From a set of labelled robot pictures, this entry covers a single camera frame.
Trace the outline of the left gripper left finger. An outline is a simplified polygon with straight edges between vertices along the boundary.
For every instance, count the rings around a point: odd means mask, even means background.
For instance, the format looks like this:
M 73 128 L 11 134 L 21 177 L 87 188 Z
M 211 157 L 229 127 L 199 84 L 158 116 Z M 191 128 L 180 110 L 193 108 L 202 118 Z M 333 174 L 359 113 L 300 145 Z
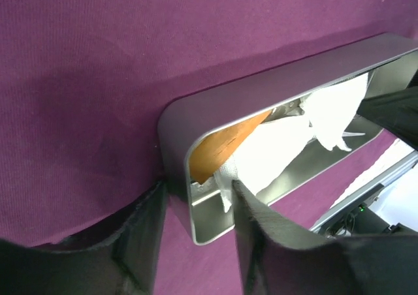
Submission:
M 164 183 L 58 244 L 1 240 L 2 294 L 153 294 L 165 212 Z

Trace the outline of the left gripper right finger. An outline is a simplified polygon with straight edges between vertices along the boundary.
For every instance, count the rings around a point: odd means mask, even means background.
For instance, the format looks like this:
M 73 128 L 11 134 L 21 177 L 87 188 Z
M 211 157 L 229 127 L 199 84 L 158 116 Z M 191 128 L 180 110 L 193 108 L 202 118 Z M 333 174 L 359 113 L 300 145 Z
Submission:
M 417 293 L 417 235 L 327 238 L 232 186 L 244 294 Z

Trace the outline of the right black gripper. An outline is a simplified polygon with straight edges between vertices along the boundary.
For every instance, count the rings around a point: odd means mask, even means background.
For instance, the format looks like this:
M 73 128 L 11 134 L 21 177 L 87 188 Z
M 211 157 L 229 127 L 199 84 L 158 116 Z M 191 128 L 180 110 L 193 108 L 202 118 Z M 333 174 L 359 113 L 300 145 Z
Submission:
M 380 80 L 371 86 L 357 113 L 417 149 L 417 80 L 408 84 Z

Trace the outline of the metal instrument tray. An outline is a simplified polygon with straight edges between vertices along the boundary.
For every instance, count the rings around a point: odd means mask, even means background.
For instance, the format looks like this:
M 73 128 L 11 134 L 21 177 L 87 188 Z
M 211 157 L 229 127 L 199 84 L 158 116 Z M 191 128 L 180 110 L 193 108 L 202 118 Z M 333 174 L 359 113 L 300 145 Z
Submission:
M 158 134 L 171 205 L 193 242 L 212 243 L 234 226 L 217 189 L 191 192 L 189 155 L 205 136 L 360 74 L 368 75 L 367 97 L 376 97 L 407 88 L 416 72 L 417 42 L 385 33 L 170 103 Z

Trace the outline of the white gauze pad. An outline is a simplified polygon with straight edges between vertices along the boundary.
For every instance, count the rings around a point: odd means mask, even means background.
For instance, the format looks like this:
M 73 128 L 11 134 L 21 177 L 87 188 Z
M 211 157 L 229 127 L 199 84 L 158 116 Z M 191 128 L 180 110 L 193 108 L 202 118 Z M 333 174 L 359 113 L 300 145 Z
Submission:
M 309 120 L 292 116 L 262 123 L 214 173 L 223 210 L 232 206 L 232 181 L 241 181 L 252 194 L 268 187 L 313 138 Z
M 309 119 L 313 135 L 326 150 L 338 147 L 342 151 L 351 151 L 344 141 L 344 133 L 367 88 L 368 74 L 364 73 L 301 98 L 300 107 Z

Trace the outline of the tan adhesive bandage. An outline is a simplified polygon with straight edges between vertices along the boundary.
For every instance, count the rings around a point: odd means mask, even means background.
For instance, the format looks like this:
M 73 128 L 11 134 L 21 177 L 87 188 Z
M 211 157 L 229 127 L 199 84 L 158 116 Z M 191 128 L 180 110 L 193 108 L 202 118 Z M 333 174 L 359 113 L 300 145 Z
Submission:
M 189 157 L 192 179 L 203 184 L 271 113 L 267 110 L 205 137 Z

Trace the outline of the purple cloth mat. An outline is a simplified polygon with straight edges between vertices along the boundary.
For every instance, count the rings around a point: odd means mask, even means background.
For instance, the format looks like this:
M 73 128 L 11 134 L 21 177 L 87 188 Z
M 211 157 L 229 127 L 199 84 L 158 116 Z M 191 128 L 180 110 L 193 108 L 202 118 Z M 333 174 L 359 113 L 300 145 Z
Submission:
M 162 182 L 153 294 L 244 294 L 235 223 L 197 245 L 172 208 L 163 111 L 385 33 L 417 42 L 417 0 L 1 0 L 1 240 L 61 243 Z M 278 213 L 307 229 L 394 138 L 383 128 Z

